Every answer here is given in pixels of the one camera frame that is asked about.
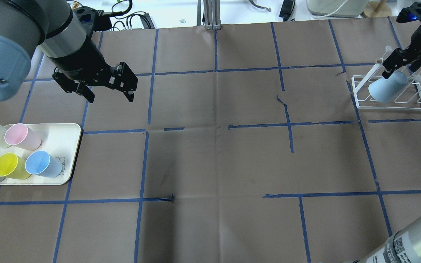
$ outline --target pink cup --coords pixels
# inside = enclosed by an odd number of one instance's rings
[[[4,140],[8,145],[29,151],[34,151],[42,144],[40,136],[23,123],[12,125],[5,133]]]

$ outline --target tray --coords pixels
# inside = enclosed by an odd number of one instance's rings
[[[55,178],[44,178],[38,175],[31,175],[25,180],[12,178],[4,179],[0,185],[62,185],[69,181],[74,167],[74,161],[80,142],[82,130],[76,123],[42,123],[27,124],[42,138],[42,145],[35,151],[43,150],[54,156],[63,165],[60,175]],[[15,153],[27,160],[34,151],[24,150],[15,146],[9,148],[0,147],[0,156],[4,153]]]

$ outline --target qr code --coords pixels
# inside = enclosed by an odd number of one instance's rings
[[[406,251],[406,249],[404,248],[404,245],[402,244],[402,237],[394,241],[394,247],[396,248],[396,253],[398,254]]]

